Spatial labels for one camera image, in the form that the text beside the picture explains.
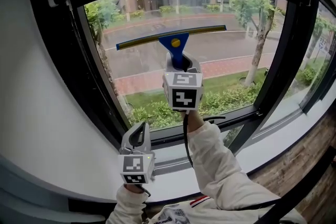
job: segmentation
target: red brick sidewalk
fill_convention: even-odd
[[[263,54],[259,68],[270,67],[274,54]],[[247,71],[250,68],[252,56],[230,58],[201,63],[204,79],[224,76]],[[129,77],[114,79],[114,85],[119,94],[127,95],[137,92],[146,92],[162,88],[163,69],[136,74]]]

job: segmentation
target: road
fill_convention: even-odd
[[[145,23],[105,33],[104,47],[112,70],[113,77],[122,78],[135,74],[160,70],[165,67],[167,50],[158,42],[116,51],[115,44],[135,38],[164,33],[175,29],[213,26],[225,24],[228,31],[204,33],[189,36],[185,51],[193,55],[199,62],[251,56],[254,54],[257,40],[246,36],[235,17],[227,18],[193,18],[167,19],[161,21],[161,28],[154,28],[157,22]],[[269,33],[265,42],[264,54],[274,53],[278,46],[282,25]]]

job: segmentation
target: person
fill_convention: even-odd
[[[196,111],[188,119],[188,142],[202,194],[195,201],[164,206],[146,223],[205,224],[254,223],[272,206],[255,210],[239,210],[251,205],[278,199],[263,186],[252,182],[240,168],[232,152],[219,139],[217,125],[204,122]],[[140,224],[142,209],[148,195],[135,185],[123,185],[117,193],[117,205],[107,224]],[[293,209],[280,223],[305,224]]]

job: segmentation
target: white sleeve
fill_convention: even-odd
[[[217,125],[206,122],[188,134],[198,186],[220,209],[235,210],[279,198],[252,182],[219,139]]]
[[[130,192],[122,185],[117,192],[117,205],[106,224],[141,224],[147,198],[148,194]]]

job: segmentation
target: brown wood floor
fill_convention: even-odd
[[[336,106],[291,150],[250,176],[250,179],[283,196],[309,172],[327,148],[336,147]],[[163,205],[146,208],[148,217]],[[309,224],[336,223],[336,168],[331,166],[296,209]]]

